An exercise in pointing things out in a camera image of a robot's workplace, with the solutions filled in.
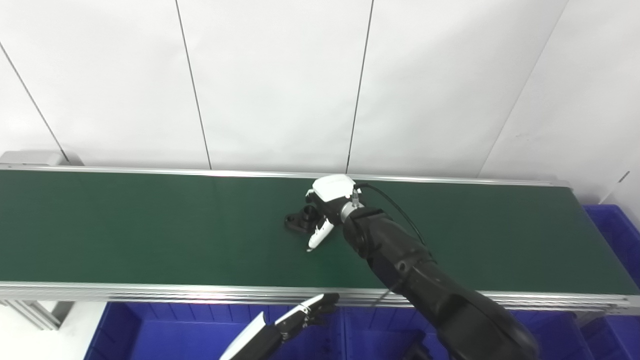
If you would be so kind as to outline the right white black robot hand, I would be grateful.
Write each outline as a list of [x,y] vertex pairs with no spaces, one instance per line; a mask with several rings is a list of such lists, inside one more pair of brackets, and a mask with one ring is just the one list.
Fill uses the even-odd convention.
[[320,221],[310,236],[307,252],[316,249],[354,210],[364,207],[360,194],[357,184],[345,174],[327,175],[313,182],[305,194],[305,201],[314,205]]

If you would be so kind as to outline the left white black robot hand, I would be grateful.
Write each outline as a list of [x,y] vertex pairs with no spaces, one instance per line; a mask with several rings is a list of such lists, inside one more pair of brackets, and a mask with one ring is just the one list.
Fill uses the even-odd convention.
[[264,312],[254,317],[226,347],[220,360],[267,360],[309,326],[319,325],[320,316],[333,313],[338,292],[323,292],[298,303],[275,322],[267,323]]

